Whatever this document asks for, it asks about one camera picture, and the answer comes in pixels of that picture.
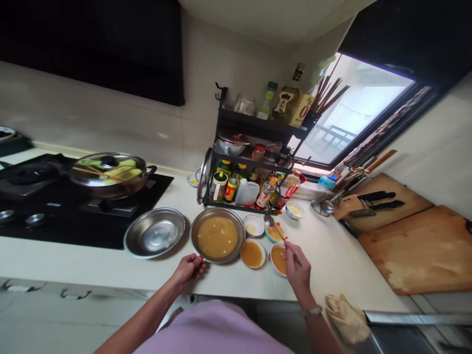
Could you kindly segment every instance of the pot handle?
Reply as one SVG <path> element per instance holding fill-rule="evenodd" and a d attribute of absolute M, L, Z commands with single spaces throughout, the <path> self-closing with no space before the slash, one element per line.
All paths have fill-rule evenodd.
<path fill-rule="evenodd" d="M 156 171 L 157 171 L 157 167 L 156 166 L 147 166 L 146 167 L 146 170 L 150 168 L 151 170 L 150 171 L 146 171 L 144 173 L 145 176 L 149 176 L 149 175 L 153 175 Z"/>

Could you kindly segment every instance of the pink clothing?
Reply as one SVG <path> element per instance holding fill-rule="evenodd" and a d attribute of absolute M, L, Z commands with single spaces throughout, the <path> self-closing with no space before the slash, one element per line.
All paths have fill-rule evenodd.
<path fill-rule="evenodd" d="M 293 354 L 239 307 L 211 300 L 179 314 L 135 354 Z"/>

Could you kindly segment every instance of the white countertop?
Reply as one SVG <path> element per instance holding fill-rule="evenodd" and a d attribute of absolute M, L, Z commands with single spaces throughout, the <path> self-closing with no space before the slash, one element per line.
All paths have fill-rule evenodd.
<path fill-rule="evenodd" d="M 15 164 L 44 153 L 56 152 L 34 148 L 0 159 Z M 181 242 L 164 256 L 141 260 L 126 251 L 0 236 L 0 277 L 157 290 L 173 273 L 180 258 L 193 252 L 188 239 L 189 225 L 204 210 L 196 202 L 196 189 L 188 185 L 185 177 L 173 177 L 155 207 L 179 210 L 188 225 Z M 297 201 L 305 208 L 303 219 L 292 220 L 284 211 L 275 220 L 282 219 L 289 240 L 300 245 L 310 261 L 311 289 L 317 302 L 324 303 L 326 294 L 344 293 L 353 305 L 365 310 L 414 309 L 409 297 L 393 293 L 358 241 L 334 217 L 322 217 L 308 201 Z M 242 219 L 250 214 L 236 212 Z M 270 250 L 272 243 L 266 237 L 258 240 L 266 251 Z M 258 270 L 246 267 L 239 257 L 226 265 L 210 265 L 203 279 L 190 291 L 214 296 L 295 300 L 287 279 L 270 269 L 268 259 Z"/>

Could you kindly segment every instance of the glass pot lid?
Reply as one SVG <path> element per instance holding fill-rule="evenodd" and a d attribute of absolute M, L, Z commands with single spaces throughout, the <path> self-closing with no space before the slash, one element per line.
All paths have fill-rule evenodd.
<path fill-rule="evenodd" d="M 120 152 L 101 152 L 77 160 L 69 177 L 77 184 L 100 187 L 123 183 L 146 169 L 146 162 L 137 156 Z"/>

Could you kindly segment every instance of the drawer handle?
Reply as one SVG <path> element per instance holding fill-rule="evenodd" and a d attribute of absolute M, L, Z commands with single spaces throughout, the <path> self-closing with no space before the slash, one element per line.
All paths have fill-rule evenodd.
<path fill-rule="evenodd" d="M 11 279 L 8 279 L 6 282 L 3 283 L 3 285 L 1 286 L 2 289 L 6 290 L 6 291 L 10 291 L 10 292 L 17 292 L 17 293 L 31 293 L 33 291 L 38 291 L 42 288 L 44 288 L 46 286 L 47 283 L 44 283 L 43 285 L 41 285 L 40 287 L 28 287 L 26 285 L 8 285 L 8 282 L 10 281 Z"/>
<path fill-rule="evenodd" d="M 66 295 L 65 293 L 67 292 L 67 289 L 62 289 L 62 293 L 60 293 L 60 297 L 62 298 L 67 298 L 71 297 L 70 295 Z M 91 294 L 91 290 L 88 290 L 87 293 L 84 296 L 78 296 L 77 300 L 82 300 L 83 298 L 86 298 L 89 294 Z"/>

